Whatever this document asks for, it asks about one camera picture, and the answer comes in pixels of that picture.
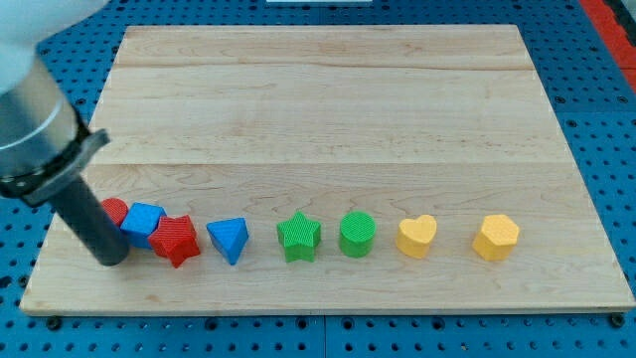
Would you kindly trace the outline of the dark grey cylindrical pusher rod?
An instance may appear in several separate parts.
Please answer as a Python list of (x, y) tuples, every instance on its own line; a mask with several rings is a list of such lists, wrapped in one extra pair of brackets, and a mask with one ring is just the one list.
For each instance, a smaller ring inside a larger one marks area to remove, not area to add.
[(49, 202), (101, 265), (115, 266), (127, 258), (127, 240), (82, 178), (75, 178)]

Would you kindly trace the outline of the black clamp flange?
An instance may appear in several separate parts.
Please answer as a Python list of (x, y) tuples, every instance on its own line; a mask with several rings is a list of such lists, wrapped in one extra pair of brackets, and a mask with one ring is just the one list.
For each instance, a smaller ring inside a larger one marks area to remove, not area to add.
[(37, 207), (79, 179), (91, 157), (107, 145), (110, 138), (105, 129), (91, 132), (80, 119), (77, 124), (76, 136), (48, 163), (20, 175), (2, 174), (1, 195)]

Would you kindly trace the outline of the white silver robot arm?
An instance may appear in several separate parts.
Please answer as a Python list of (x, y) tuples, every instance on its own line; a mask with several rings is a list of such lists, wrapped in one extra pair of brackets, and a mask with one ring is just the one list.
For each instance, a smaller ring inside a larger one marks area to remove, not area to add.
[(129, 245), (80, 176), (109, 141), (90, 131), (37, 53), (38, 44), (91, 16), (106, 0), (1, 3), (1, 194), (30, 207), (50, 203), (99, 263), (115, 266)]

